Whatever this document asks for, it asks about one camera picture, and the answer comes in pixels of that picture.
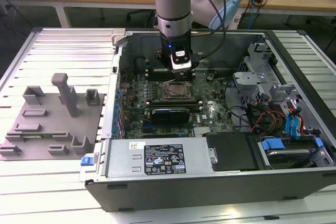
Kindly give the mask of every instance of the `circuit board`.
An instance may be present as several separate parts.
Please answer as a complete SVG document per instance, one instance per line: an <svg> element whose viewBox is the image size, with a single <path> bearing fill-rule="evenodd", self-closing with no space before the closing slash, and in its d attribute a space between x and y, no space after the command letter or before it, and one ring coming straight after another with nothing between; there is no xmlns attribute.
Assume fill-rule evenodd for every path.
<svg viewBox="0 0 336 224"><path fill-rule="evenodd" d="M206 81L206 74L198 72L192 81L153 82L144 75L136 75L124 89L125 138L194 137L207 132L233 131L221 90L224 78ZM187 123L180 125L155 125L151 121L148 101L164 104L169 99L183 98L174 108L190 109ZM197 101L190 105L188 101Z"/></svg>

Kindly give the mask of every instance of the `blue tab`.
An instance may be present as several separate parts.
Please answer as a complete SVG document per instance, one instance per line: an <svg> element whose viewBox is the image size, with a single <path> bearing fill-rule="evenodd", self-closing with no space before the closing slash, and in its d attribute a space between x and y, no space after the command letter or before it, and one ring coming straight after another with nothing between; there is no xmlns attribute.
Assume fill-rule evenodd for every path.
<svg viewBox="0 0 336 224"><path fill-rule="evenodd" d="M323 142L322 142L321 138L316 137L315 138L315 142L316 142L318 148L322 148L323 147Z"/></svg>
<svg viewBox="0 0 336 224"><path fill-rule="evenodd" d="M291 118L291 113L288 114L287 120L286 120L286 133L289 134L290 132L290 121L292 120Z"/></svg>
<svg viewBox="0 0 336 224"><path fill-rule="evenodd" d="M271 150L273 149L284 149L285 146L282 143L282 140L280 138L268 138L265 141L267 141L269 148Z"/></svg>
<svg viewBox="0 0 336 224"><path fill-rule="evenodd" d="M263 146L264 150L266 150L266 151L269 150L269 145L268 145L267 141L262 141L261 145Z"/></svg>
<svg viewBox="0 0 336 224"><path fill-rule="evenodd" d="M297 117L294 117L292 130L290 132L290 135L294 136L295 139L300 139L300 136L298 136L298 134L296 133L296 128L297 128L298 124L299 124L299 119Z"/></svg>
<svg viewBox="0 0 336 224"><path fill-rule="evenodd" d="M80 160L81 166L90 166L93 165L93 157L82 157Z"/></svg>

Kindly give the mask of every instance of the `cpu socket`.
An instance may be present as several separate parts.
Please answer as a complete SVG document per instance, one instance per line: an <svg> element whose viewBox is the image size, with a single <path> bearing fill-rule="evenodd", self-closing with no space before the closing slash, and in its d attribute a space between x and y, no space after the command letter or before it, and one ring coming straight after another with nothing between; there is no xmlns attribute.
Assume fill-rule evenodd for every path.
<svg viewBox="0 0 336 224"><path fill-rule="evenodd" d="M162 85L163 101L191 100L190 83L170 82Z"/></svg>

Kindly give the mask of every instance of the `floor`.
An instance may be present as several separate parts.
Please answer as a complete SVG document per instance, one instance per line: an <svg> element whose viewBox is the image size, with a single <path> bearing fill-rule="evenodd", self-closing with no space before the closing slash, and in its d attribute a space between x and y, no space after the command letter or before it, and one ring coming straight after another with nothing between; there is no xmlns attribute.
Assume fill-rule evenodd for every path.
<svg viewBox="0 0 336 224"><path fill-rule="evenodd" d="M55 9L52 7L20 6L22 13L34 27L60 27ZM127 9L105 9L105 19L100 19L97 8L67 8L73 27L130 27L143 28L149 13L132 15L131 21L126 21ZM336 25L331 24L332 17L293 16L289 25L283 24L283 15L260 14L253 29L272 30L305 30L309 36L325 50L331 39L336 36ZM247 29L249 17L242 20L239 29ZM29 34L30 26L13 8L9 8L8 15L0 20L0 77L15 57L25 38ZM327 55L336 62L336 41L329 47Z"/></svg>

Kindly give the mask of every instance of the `warning label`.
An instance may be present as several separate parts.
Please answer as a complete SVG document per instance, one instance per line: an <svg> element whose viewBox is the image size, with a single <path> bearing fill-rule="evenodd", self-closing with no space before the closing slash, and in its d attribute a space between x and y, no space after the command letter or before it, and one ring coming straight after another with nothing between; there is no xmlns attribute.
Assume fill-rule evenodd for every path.
<svg viewBox="0 0 336 224"><path fill-rule="evenodd" d="M147 175L186 173L183 145L145 145L145 173Z"/></svg>

